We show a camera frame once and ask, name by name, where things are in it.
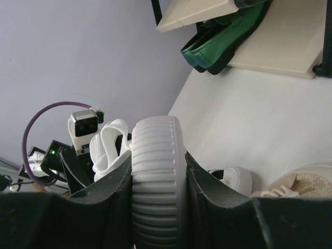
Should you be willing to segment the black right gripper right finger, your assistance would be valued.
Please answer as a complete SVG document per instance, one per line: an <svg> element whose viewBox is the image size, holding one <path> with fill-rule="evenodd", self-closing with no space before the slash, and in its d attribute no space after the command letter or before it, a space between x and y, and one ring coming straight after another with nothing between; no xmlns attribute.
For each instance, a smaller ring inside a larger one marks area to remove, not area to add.
<svg viewBox="0 0 332 249"><path fill-rule="evenodd" d="M190 248L331 248L331 201L250 198L185 156Z"/></svg>

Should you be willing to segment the green loafer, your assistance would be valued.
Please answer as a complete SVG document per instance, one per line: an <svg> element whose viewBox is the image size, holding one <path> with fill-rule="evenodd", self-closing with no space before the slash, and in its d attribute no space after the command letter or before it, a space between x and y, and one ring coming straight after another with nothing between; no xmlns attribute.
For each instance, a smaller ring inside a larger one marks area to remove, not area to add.
<svg viewBox="0 0 332 249"><path fill-rule="evenodd" d="M229 21L207 48L201 51L199 64L213 74L219 74L232 60L236 50L256 31L266 16L271 2L258 3L224 16Z"/></svg>
<svg viewBox="0 0 332 249"><path fill-rule="evenodd" d="M201 51L204 51L211 39L223 29L223 26L215 21L209 21L198 26L196 35L191 38L181 49L181 54L186 62L199 73L206 71L206 68L199 64Z"/></svg>

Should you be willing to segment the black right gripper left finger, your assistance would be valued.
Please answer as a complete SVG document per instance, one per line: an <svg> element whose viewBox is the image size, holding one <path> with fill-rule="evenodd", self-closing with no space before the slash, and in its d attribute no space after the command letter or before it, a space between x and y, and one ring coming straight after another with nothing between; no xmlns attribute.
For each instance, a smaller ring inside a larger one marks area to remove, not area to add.
<svg viewBox="0 0 332 249"><path fill-rule="evenodd" d="M1 248L133 248L131 153L69 198L1 194Z"/></svg>

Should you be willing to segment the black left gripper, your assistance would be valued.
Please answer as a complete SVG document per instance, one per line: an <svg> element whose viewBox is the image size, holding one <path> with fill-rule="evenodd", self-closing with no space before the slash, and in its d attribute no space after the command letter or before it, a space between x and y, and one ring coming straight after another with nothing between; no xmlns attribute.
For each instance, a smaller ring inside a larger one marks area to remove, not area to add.
<svg viewBox="0 0 332 249"><path fill-rule="evenodd" d="M39 181L55 181L54 185L45 187L46 191L75 193L91 184L91 158L87 144L76 151L74 146L53 140L47 150L31 147L27 159Z"/></svg>

